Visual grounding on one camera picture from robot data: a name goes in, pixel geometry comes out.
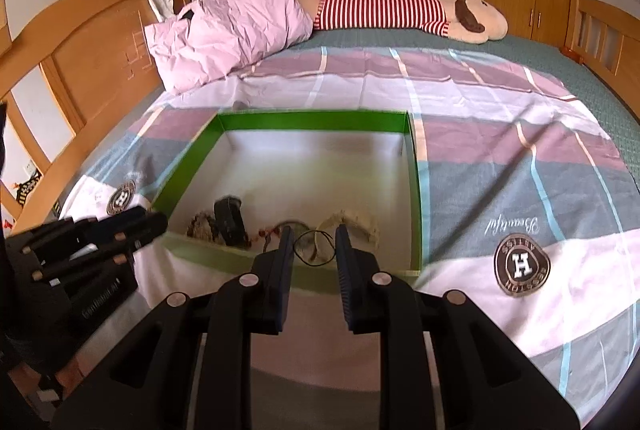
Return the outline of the pink pillow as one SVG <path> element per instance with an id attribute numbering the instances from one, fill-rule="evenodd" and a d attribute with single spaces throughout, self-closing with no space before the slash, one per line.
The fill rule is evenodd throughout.
<path id="1" fill-rule="evenodd" d="M 165 90 L 179 95 L 308 40 L 313 27 L 298 0 L 196 0 L 144 34 Z"/>

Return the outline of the wooden footboard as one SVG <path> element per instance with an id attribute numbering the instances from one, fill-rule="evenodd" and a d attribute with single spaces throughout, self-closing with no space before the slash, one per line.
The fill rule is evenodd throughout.
<path id="1" fill-rule="evenodd" d="M 563 52 L 584 64 L 639 120 L 640 22 L 602 0 L 572 0 Z"/>

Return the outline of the black watch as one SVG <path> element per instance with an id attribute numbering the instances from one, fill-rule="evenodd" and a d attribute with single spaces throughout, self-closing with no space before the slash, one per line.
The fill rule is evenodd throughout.
<path id="1" fill-rule="evenodd" d="M 242 201 L 238 197 L 222 197 L 214 203 L 218 231 L 228 247 L 248 248 L 250 239 L 241 214 Z"/>

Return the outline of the wooden headboard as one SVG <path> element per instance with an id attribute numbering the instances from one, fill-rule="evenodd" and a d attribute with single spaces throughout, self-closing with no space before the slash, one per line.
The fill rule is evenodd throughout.
<path id="1" fill-rule="evenodd" d="M 154 22 L 148 0 L 58 0 L 43 9 L 1 57 L 1 98 L 41 177 L 25 202 L 1 190 L 14 231 L 44 222 L 56 199 L 92 150 L 160 87 L 143 29 Z M 12 96 L 38 69 L 73 133 L 54 159 L 43 151 Z"/>

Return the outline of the striped plush doll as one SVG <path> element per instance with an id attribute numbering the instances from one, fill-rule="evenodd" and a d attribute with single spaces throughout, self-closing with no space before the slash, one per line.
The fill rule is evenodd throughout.
<path id="1" fill-rule="evenodd" d="M 500 41 L 506 17 L 486 0 L 298 0 L 318 31 L 411 29 L 469 44 Z"/>

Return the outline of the green cardboard box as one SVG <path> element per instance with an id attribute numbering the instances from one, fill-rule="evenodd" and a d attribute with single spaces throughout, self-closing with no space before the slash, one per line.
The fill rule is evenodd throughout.
<path id="1" fill-rule="evenodd" d="M 222 197 L 238 197 L 247 249 L 188 236 L 198 213 Z M 153 202 L 168 218 L 160 242 L 174 257 L 238 275 L 265 250 L 262 235 L 298 220 L 311 231 L 296 238 L 293 285 L 334 294 L 337 225 L 332 213 L 352 210 L 378 222 L 380 243 L 349 229 L 352 245 L 409 283 L 422 268 L 422 216 L 416 142 L 406 112 L 375 110 L 250 110 L 218 113 L 178 159 Z"/>

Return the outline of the silver bangle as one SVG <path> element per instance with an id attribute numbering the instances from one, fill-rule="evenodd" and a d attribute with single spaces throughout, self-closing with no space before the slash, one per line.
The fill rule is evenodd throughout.
<path id="1" fill-rule="evenodd" d="M 299 236 L 305 236 L 306 234 L 308 234 L 311 231 L 311 228 L 309 225 L 302 221 L 286 220 L 277 223 L 277 225 L 274 225 L 272 228 L 270 228 L 269 236 L 282 239 L 285 236 L 286 231 L 297 238 Z"/>

